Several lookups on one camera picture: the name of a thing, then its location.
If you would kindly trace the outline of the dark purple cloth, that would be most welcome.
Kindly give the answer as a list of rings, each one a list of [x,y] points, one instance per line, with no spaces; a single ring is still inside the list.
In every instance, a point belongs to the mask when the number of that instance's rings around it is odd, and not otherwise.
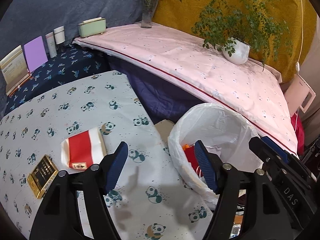
[[[191,107],[204,103],[187,91],[114,56],[108,56],[112,70],[125,74],[132,89],[154,124],[167,119],[176,123]]]

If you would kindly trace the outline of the white cosmetic tube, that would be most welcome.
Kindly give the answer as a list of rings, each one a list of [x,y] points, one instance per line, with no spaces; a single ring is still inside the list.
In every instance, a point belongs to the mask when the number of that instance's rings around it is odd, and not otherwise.
[[[55,39],[54,39],[54,33],[48,33],[46,34],[46,41],[47,46],[49,50],[49,55],[51,58],[54,58],[57,56],[56,46],[55,46]]]

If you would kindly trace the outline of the orange snack bag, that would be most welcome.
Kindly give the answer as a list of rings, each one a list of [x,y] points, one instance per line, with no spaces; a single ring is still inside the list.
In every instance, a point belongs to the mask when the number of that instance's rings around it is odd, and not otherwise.
[[[185,152],[185,154],[187,154],[188,152],[194,152],[194,145],[190,146],[190,145],[186,144],[186,145],[183,145],[182,148],[183,148],[183,151]]]

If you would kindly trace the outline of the red fuzzy cloth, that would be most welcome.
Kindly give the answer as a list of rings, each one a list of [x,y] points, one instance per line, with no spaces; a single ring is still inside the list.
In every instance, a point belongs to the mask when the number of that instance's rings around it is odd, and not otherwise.
[[[193,170],[196,172],[198,177],[201,177],[202,175],[202,171],[200,169],[200,166],[198,164],[198,161],[195,157],[195,148],[194,148],[194,152],[188,152],[187,154],[185,154],[189,164],[192,166]]]

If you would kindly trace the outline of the mustard yellow backdrop cloth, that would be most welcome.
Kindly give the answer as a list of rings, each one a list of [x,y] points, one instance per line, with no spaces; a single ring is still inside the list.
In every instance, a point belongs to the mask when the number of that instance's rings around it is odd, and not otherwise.
[[[317,14],[309,0],[163,0],[156,23],[202,38],[205,48],[231,38],[250,46],[249,55],[289,82],[310,49]]]

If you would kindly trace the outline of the white bag lined trash bin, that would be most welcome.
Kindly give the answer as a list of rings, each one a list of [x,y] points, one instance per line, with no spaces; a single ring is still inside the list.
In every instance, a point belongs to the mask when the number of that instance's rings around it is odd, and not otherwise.
[[[217,103],[202,103],[189,109],[172,128],[168,148],[174,167],[184,182],[198,193],[210,209],[215,209],[215,194],[189,164],[183,146],[201,140],[209,153],[240,171],[254,172],[263,162],[249,149],[257,130],[241,114]]]

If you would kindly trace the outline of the blue grey backdrop cloth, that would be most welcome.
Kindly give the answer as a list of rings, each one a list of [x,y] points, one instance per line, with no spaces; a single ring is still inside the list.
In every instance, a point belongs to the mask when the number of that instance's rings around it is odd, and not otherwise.
[[[109,28],[135,23],[142,5],[140,0],[13,0],[1,19],[1,57],[60,26],[71,42],[79,23],[97,17]]]

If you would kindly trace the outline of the purple notebook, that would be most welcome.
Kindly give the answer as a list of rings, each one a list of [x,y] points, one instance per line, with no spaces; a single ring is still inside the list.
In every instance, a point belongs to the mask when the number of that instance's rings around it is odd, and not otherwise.
[[[24,45],[24,54],[29,72],[33,72],[48,61],[43,38],[39,36]]]

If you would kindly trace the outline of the red gold cigarette box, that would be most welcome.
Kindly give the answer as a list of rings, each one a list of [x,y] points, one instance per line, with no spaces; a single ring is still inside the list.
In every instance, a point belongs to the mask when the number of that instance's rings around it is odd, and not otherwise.
[[[44,155],[27,178],[36,199],[41,199],[58,173],[58,169],[48,155]]]

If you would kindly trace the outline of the potted green plant white pot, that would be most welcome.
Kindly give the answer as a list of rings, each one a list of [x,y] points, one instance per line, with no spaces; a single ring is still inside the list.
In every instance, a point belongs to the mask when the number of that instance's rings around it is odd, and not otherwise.
[[[265,62],[277,61],[279,51],[293,53],[287,22],[273,16],[280,0],[209,0],[200,11],[191,31],[204,40],[203,47],[213,47],[228,56],[235,55],[242,42]]]

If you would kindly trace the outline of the white cosmetic jar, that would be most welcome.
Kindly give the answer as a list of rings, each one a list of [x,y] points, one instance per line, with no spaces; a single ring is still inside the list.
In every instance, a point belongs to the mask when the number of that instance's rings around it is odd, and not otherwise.
[[[59,53],[65,51],[65,29],[64,26],[60,26],[54,29],[54,38],[56,43],[56,48]]]

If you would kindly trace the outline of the green tissue box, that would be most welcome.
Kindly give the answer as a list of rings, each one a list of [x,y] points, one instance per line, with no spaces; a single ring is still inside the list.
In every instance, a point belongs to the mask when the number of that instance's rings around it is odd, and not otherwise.
[[[78,24],[78,29],[82,38],[102,34],[106,31],[106,18],[98,17],[82,21]]]

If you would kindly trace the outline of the pink bed sheet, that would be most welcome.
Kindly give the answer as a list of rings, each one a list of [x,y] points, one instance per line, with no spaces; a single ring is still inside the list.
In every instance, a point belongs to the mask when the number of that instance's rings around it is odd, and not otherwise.
[[[74,43],[128,61],[205,102],[221,103],[248,119],[260,135],[297,153],[287,102],[272,68],[252,61],[238,66],[204,48],[202,39],[160,24],[113,27]]]

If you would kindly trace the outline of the navy floral cloth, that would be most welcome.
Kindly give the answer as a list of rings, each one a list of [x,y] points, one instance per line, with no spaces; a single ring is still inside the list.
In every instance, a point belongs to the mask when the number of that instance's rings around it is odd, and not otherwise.
[[[23,103],[66,83],[110,70],[107,56],[79,45],[70,45],[63,53],[37,68],[12,96],[7,98],[4,114]]]

